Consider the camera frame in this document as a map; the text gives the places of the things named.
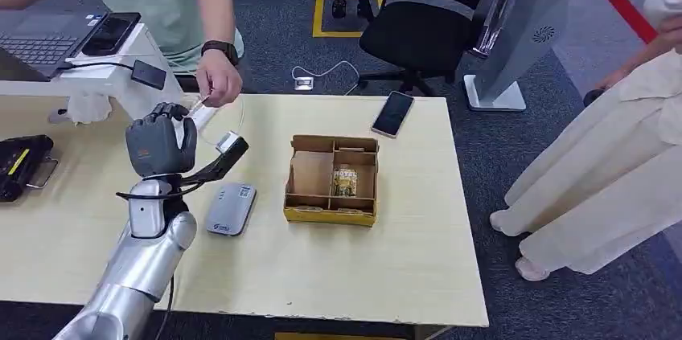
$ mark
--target black phone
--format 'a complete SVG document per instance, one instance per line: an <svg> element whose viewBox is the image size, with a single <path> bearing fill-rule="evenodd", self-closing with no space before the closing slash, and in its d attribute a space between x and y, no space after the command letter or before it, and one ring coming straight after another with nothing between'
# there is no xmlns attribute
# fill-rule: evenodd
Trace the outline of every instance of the black phone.
<svg viewBox="0 0 682 340"><path fill-rule="evenodd" d="M414 98L411 96L398 91L391 92L372 125L372 131L387 137L396 137L413 102Z"/></svg>
<svg viewBox="0 0 682 340"><path fill-rule="evenodd" d="M81 52L88 56L115 55L141 17L139 13L108 14Z"/></svg>

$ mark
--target black watch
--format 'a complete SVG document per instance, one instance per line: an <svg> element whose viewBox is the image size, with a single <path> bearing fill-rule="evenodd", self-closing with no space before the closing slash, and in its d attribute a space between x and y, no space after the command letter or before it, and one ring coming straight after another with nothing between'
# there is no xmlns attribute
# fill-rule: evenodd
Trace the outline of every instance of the black watch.
<svg viewBox="0 0 682 340"><path fill-rule="evenodd" d="M223 52L233 66L236 67L237 64L239 64L239 56L236 53L236 48L234 48L234 45L226 43L225 41L210 40L204 43L203 47L201 47L201 56L203 56L203 53L209 49L217 49L218 51Z"/></svg>

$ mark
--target white sneaker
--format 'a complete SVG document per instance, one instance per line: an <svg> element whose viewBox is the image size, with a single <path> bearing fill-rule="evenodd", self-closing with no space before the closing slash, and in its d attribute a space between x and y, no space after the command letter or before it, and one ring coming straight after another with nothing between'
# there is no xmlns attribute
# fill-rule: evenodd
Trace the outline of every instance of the white sneaker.
<svg viewBox="0 0 682 340"><path fill-rule="evenodd" d="M526 281L542 281L552 273L537 268L528 258L521 257L516 261L516 270Z"/></svg>
<svg viewBox="0 0 682 340"><path fill-rule="evenodd" d="M491 221L492 230L499 231L500 233L502 232L502 227L500 226L501 223L499 221L499 217L501 216L500 213L502 213L504 211L505 210L500 210L500 211L496 211L496 212L491 214L490 221Z"/></svg>

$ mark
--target red floor stripe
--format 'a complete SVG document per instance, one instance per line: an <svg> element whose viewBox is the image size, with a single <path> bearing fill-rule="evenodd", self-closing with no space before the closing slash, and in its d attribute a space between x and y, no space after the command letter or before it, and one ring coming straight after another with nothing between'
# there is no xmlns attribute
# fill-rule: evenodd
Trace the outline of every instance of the red floor stripe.
<svg viewBox="0 0 682 340"><path fill-rule="evenodd" d="M650 43L655 39L656 30L649 24L649 22L639 13L630 0L609 0L616 11L625 19L627 24L645 43Z"/></svg>

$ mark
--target light wooden table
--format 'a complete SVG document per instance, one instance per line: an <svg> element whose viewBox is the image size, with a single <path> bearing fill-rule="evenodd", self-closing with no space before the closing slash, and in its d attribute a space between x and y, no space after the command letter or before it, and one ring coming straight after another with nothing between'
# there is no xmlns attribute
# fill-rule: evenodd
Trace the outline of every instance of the light wooden table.
<svg viewBox="0 0 682 340"><path fill-rule="evenodd" d="M124 116L48 125L45 98L0 97L0 137L47 133L62 164L54 182L2 205L0 299L83 304L127 218L114 191L138 180L125 151ZM243 95L240 134L251 145L226 181L258 191L244 234L203 228L219 183L186 200L199 231L176 272L174 309L272 317L396 322L429 338L443 326L487 326L483 291L445 100L419 98L395 140L369 131L384 98ZM203 131L218 141L241 105ZM372 228L287 223L282 213L294 134L380 139L378 221ZM197 167L217 152L201 141Z"/></svg>

